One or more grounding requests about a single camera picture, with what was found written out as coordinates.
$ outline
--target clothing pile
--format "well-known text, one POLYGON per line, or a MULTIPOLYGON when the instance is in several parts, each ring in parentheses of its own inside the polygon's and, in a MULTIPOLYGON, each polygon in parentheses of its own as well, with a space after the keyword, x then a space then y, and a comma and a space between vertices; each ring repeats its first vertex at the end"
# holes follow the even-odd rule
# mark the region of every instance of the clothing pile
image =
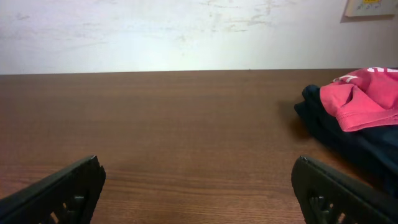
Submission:
POLYGON ((398 70, 360 69, 302 95, 308 132, 398 197, 398 70))

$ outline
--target white switch plate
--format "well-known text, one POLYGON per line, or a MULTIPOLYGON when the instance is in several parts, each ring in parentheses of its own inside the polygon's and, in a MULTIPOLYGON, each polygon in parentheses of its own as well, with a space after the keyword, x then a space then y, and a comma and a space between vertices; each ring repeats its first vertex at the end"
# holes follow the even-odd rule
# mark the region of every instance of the white switch plate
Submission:
POLYGON ((394 15, 398 0, 348 0, 345 16, 394 15))

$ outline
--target dark blue cloth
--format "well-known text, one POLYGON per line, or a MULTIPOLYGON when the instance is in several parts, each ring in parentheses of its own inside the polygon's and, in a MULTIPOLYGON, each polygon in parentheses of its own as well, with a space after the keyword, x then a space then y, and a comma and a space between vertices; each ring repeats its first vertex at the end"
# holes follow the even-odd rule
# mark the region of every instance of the dark blue cloth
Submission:
POLYGON ((384 190, 398 197, 398 126, 380 126, 346 133, 320 100, 320 89, 307 86, 304 102, 294 109, 308 132, 360 170, 382 181, 384 190))

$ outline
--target wooden table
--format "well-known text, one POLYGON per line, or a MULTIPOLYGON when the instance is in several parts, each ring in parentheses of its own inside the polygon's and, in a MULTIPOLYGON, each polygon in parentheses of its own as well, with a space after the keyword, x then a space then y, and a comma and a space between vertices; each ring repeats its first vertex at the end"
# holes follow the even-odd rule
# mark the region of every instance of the wooden table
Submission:
POLYGON ((293 105, 349 71, 0 76, 0 197, 95 154, 92 223, 304 223, 299 155, 349 171, 293 105))

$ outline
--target pink fabric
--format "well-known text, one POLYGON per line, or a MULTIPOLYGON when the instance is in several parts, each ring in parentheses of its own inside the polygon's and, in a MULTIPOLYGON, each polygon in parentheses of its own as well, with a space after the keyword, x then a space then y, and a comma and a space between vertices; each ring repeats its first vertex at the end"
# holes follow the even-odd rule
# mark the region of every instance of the pink fabric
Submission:
POLYGON ((320 98, 343 131, 398 124, 398 70, 351 72, 321 87, 320 98))

